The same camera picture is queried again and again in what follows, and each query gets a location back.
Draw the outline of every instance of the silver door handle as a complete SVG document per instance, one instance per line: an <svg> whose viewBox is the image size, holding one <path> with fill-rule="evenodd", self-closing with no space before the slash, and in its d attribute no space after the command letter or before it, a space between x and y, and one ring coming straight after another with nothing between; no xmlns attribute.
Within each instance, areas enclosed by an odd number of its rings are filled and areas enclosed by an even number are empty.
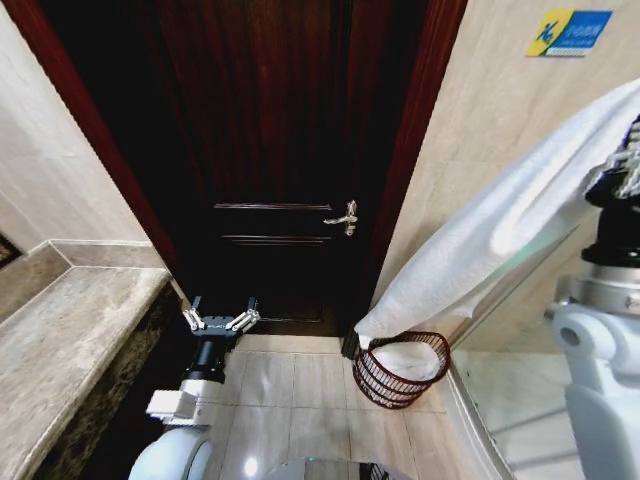
<svg viewBox="0 0 640 480"><path fill-rule="evenodd" d="M338 223L344 223L344 234L347 237L353 235L353 232L356 230L356 222L358 221L358 217L356 217L356 211L358 209L358 205L355 200L351 200L347 203L347 212L346 215L339 218L325 218L323 222L327 225L337 225Z"/></svg>
<svg viewBox="0 0 640 480"><path fill-rule="evenodd" d="M358 221L358 217L354 215L345 215L340 218L325 218L323 220L327 225L337 225L338 223L356 223Z"/></svg>

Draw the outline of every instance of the sign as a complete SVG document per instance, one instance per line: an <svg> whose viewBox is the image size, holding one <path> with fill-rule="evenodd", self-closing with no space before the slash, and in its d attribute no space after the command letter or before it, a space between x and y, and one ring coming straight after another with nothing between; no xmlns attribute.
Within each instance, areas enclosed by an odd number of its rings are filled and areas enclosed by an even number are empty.
<svg viewBox="0 0 640 480"><path fill-rule="evenodd" d="M611 10L556 8L545 13L528 57L584 57L609 21Z"/></svg>

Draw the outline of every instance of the brown wire basket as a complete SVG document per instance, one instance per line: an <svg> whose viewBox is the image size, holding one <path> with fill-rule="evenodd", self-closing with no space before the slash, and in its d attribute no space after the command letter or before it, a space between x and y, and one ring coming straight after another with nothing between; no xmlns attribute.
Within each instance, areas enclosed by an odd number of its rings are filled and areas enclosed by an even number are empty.
<svg viewBox="0 0 640 480"><path fill-rule="evenodd" d="M407 380L383 367L373 349L398 342L424 342L438 355L440 369L430 380ZM361 351L353 361L353 378L369 400L390 410L406 408L434 383L445 376L451 365L451 350L447 340L435 332L405 332L394 338L377 339L369 350Z"/></svg>

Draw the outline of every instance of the towel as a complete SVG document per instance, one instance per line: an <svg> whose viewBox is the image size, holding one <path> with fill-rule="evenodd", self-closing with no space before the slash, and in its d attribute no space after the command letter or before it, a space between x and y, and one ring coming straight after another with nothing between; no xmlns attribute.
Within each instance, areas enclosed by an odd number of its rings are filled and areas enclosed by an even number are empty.
<svg viewBox="0 0 640 480"><path fill-rule="evenodd" d="M640 79L596 100L506 168L422 245L356 324L361 347L472 310L508 271L594 214L584 200L590 172L639 113Z"/></svg>

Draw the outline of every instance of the door panel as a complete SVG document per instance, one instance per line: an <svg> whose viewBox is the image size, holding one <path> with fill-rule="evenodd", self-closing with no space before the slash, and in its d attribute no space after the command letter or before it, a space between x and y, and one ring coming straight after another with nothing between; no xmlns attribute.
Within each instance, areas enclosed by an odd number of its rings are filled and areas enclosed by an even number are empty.
<svg viewBox="0 0 640 480"><path fill-rule="evenodd" d="M343 3L157 0L217 202L341 198Z"/></svg>
<svg viewBox="0 0 640 480"><path fill-rule="evenodd" d="M59 36L203 312L238 312L256 294L263 330L343 333L353 292L371 283L430 2L27 1ZM347 238L323 220L352 199Z"/></svg>

